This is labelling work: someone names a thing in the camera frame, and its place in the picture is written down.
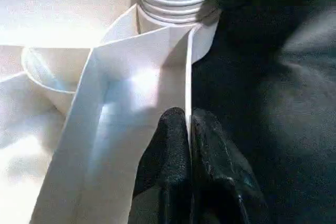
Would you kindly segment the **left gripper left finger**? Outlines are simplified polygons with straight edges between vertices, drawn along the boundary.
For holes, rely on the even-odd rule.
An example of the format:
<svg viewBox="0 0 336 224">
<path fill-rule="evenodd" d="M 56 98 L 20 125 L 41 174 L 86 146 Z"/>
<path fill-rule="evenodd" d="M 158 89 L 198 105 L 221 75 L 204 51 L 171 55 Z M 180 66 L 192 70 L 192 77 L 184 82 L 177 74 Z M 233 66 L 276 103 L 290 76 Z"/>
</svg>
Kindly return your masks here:
<svg viewBox="0 0 336 224">
<path fill-rule="evenodd" d="M 191 180 L 185 113 L 170 108 L 139 161 L 129 223 L 189 223 Z"/>
</svg>

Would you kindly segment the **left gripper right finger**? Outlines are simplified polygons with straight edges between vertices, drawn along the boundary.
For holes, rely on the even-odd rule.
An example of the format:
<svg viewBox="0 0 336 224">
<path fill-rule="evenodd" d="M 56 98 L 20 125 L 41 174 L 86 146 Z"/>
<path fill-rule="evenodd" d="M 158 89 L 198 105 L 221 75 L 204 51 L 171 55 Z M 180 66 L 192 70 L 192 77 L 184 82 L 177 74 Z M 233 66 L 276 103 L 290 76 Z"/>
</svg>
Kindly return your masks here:
<svg viewBox="0 0 336 224">
<path fill-rule="evenodd" d="M 209 111 L 191 117 L 191 223 L 269 223 L 268 206 L 253 170 Z"/>
</svg>

